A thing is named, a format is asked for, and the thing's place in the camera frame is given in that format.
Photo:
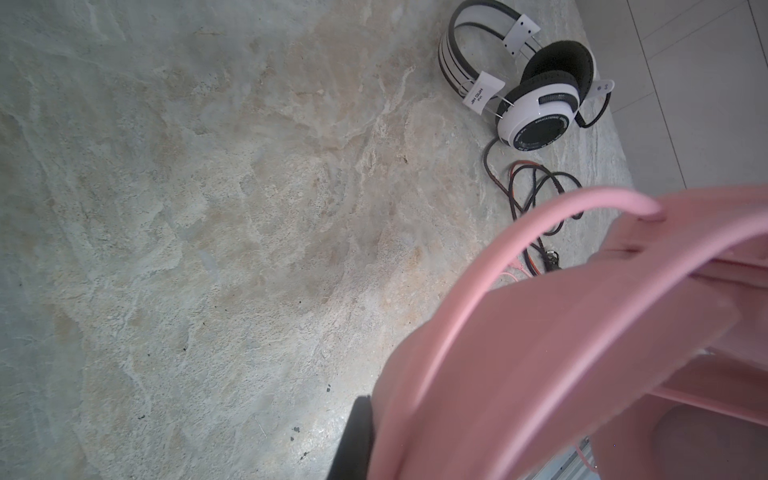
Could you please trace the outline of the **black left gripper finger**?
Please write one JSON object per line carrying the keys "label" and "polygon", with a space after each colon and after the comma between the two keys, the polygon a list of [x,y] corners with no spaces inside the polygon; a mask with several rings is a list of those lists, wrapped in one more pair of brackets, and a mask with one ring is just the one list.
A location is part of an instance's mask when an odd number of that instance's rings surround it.
{"label": "black left gripper finger", "polygon": [[370,396],[355,399],[345,425],[328,480],[365,480],[375,440]]}

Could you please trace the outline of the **pink headphones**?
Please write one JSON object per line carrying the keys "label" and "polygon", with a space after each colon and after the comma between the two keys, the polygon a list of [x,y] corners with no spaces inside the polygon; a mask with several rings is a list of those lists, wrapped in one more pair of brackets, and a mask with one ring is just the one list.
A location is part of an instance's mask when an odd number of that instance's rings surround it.
{"label": "pink headphones", "polygon": [[767,475],[767,190],[580,189],[524,215],[389,357],[371,479]]}

